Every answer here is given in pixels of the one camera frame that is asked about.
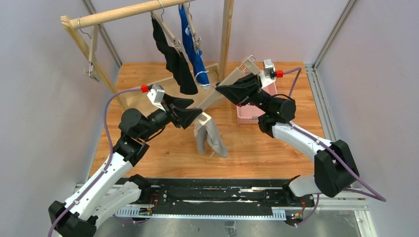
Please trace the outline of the beige clip hanger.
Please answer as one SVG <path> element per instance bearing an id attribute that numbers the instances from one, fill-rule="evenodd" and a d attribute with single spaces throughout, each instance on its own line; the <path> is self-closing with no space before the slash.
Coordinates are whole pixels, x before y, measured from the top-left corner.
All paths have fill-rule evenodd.
<path id="1" fill-rule="evenodd" d="M 239 67 L 236 67 L 223 81 L 221 81 L 212 92 L 202 99 L 197 105 L 193 106 L 195 108 L 202 109 L 205 111 L 211 106 L 218 105 L 223 103 L 226 100 L 226 97 L 218 92 L 216 89 L 221 88 L 222 86 L 233 85 L 239 79 L 245 76 L 245 70 L 248 69 L 252 73 L 258 74 L 260 72 L 259 67 L 254 63 L 255 57 L 253 55 L 248 56 L 242 61 L 242 64 Z"/>

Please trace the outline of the grey white underwear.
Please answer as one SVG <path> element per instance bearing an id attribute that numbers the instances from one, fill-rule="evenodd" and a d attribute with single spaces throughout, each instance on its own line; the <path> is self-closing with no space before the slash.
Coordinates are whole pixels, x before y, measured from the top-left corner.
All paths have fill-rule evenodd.
<path id="1" fill-rule="evenodd" d="M 227 147 L 222 141 L 218 126 L 210 115 L 202 112 L 194 121 L 193 132 L 198 153 L 204 154 L 206 152 L 205 143 L 208 143 L 220 157 L 228 157 Z"/>

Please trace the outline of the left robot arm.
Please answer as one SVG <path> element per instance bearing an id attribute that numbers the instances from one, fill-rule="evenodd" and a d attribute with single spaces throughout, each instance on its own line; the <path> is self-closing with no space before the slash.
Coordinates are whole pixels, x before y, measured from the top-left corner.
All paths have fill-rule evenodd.
<path id="1" fill-rule="evenodd" d="M 170 106 L 143 115 L 138 109 L 123 112 L 116 144 L 108 138 L 110 152 L 100 168 L 65 201 L 54 201 L 48 208 L 51 227 L 48 236 L 92 237 L 99 227 L 124 206 L 150 196 L 148 179 L 134 175 L 122 187 L 108 194 L 113 185 L 133 169 L 149 149 L 147 141 L 166 125 L 187 128 L 202 113 L 198 108 Z"/>

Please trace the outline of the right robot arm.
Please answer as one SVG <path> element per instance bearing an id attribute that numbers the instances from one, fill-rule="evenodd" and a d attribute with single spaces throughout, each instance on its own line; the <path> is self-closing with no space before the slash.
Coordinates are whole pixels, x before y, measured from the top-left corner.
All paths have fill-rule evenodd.
<path id="1" fill-rule="evenodd" d="M 218 83 L 215 91 L 236 106 L 252 105 L 262 110 L 263 114 L 258 117 L 262 133 L 288 143 L 312 159 L 313 174 L 298 175 L 282 186 L 289 202 L 311 194 L 333 198 L 359 178 L 349 145 L 342 140 L 315 136 L 295 124 L 295 100 L 285 94 L 266 92 L 260 75 L 250 73 L 230 85 Z"/>

